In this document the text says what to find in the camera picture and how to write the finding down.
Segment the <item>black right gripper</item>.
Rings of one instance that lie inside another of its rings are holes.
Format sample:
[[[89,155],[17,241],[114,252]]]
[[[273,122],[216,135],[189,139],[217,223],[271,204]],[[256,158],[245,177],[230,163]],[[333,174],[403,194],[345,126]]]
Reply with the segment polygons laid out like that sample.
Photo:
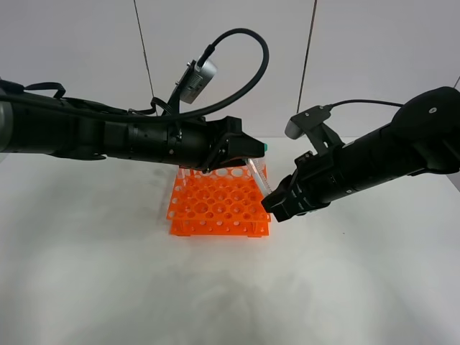
[[[262,200],[266,212],[278,222],[327,207],[338,199],[337,150],[325,155],[307,151],[295,159],[296,170]]]

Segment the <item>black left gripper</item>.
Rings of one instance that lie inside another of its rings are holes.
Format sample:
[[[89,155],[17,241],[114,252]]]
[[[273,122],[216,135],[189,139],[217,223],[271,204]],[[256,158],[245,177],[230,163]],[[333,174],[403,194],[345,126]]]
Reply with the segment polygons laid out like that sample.
[[[239,118],[186,121],[183,135],[185,152],[180,158],[181,167],[210,173],[243,167],[248,159],[264,156],[264,143],[245,134]]]

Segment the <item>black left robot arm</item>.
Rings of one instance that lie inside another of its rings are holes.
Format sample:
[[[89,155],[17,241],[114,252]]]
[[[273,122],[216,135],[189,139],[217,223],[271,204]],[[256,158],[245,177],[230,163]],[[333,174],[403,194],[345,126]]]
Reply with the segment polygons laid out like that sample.
[[[72,160],[123,160],[177,165],[209,173],[262,158],[265,145],[239,118],[206,121],[66,97],[59,83],[1,81],[1,152]]]

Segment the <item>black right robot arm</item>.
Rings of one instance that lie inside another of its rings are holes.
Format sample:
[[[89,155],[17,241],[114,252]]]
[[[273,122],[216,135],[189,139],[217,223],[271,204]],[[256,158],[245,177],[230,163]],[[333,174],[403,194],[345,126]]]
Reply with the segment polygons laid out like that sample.
[[[459,171],[459,91],[440,87],[401,105],[392,121],[345,144],[325,121],[331,105],[292,116],[285,134],[314,147],[295,159],[293,174],[262,200],[277,221],[404,176]]]

